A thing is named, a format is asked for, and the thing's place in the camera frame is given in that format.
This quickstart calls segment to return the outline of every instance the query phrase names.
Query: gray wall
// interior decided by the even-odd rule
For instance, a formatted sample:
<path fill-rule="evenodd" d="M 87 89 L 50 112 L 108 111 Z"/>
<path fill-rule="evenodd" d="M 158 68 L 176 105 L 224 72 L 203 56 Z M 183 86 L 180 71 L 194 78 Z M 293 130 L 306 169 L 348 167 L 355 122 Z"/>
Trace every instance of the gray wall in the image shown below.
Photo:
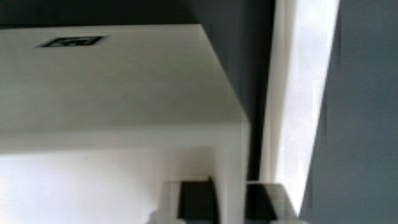
<path fill-rule="evenodd" d="M 0 0 L 0 25 L 196 23 L 185 0 Z"/>
<path fill-rule="evenodd" d="M 276 0 L 190 0 L 252 123 L 249 180 L 258 179 Z"/>
<path fill-rule="evenodd" d="M 398 1 L 343 0 L 302 217 L 398 223 Z"/>

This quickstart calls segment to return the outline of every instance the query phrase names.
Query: white wall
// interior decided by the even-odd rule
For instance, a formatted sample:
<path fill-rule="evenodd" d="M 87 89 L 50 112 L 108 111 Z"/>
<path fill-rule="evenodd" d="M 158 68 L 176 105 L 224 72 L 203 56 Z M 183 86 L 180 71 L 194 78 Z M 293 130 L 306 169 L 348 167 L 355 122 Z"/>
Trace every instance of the white wall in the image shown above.
<path fill-rule="evenodd" d="M 87 48 L 36 48 L 53 37 L 78 35 L 108 37 Z M 68 223 L 75 216 L 62 215 L 77 213 L 77 222 L 85 224 L 105 216 L 119 219 L 117 223 L 124 219 L 132 222 L 133 214 L 117 214 L 149 203 L 135 214 L 149 215 L 156 190 L 148 192 L 148 188 L 160 188 L 153 183 L 171 175 L 213 175 L 222 221 L 240 224 L 249 124 L 201 26 L 16 29 L 2 31 L 0 40 L 0 159 L 13 161 L 0 167 L 11 189 L 4 190 L 4 214 L 29 222 L 37 219 L 41 224 L 53 220 Z M 199 146 L 217 153 L 192 155 Z M 174 152 L 176 148 L 199 151 Z M 92 153 L 91 160 L 82 159 L 85 153 Z M 46 184 L 29 177 L 41 177 Z M 37 189 L 50 187 L 55 192 L 43 207 L 25 203 L 32 196 L 18 197 L 29 187 L 25 181 L 37 197 Z M 96 196 L 110 191 L 116 195 L 96 203 Z M 75 202 L 94 208 L 75 211 Z M 41 220 L 43 213 L 53 220 Z"/>
<path fill-rule="evenodd" d="M 212 172 L 212 150 L 71 150 L 0 156 L 0 222 L 144 224 L 165 180 Z"/>

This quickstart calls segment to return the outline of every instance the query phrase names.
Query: small black sticker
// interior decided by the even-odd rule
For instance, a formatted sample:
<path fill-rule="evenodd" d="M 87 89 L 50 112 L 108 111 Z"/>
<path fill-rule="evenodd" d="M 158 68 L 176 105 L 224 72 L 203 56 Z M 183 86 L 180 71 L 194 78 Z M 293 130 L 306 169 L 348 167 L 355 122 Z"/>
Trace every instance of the small black sticker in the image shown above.
<path fill-rule="evenodd" d="M 103 36 L 89 37 L 57 37 L 41 47 L 78 47 L 92 46 L 98 41 L 103 39 Z"/>

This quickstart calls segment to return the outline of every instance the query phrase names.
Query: white surface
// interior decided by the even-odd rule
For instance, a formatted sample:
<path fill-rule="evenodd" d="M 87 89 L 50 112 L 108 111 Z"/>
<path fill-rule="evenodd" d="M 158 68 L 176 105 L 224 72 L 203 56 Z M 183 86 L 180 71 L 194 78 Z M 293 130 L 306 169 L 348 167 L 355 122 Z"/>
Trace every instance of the white surface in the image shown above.
<path fill-rule="evenodd" d="M 185 224 L 185 220 L 178 218 L 178 209 L 180 209 L 180 190 L 181 182 L 165 182 L 162 187 L 162 196 L 158 211 L 151 215 L 151 222 L 148 224 Z"/>
<path fill-rule="evenodd" d="M 331 57 L 338 0 L 277 1 L 261 181 L 300 213 Z"/>
<path fill-rule="evenodd" d="M 277 215 L 277 220 L 272 224 L 307 224 L 306 221 L 299 220 L 295 209 L 284 187 L 281 184 L 265 184 L 265 190 L 270 197 L 270 203 Z"/>
<path fill-rule="evenodd" d="M 4 30 L 0 49 L 7 224 L 142 224 L 164 181 L 206 175 L 242 224 L 249 125 L 201 26 Z"/>

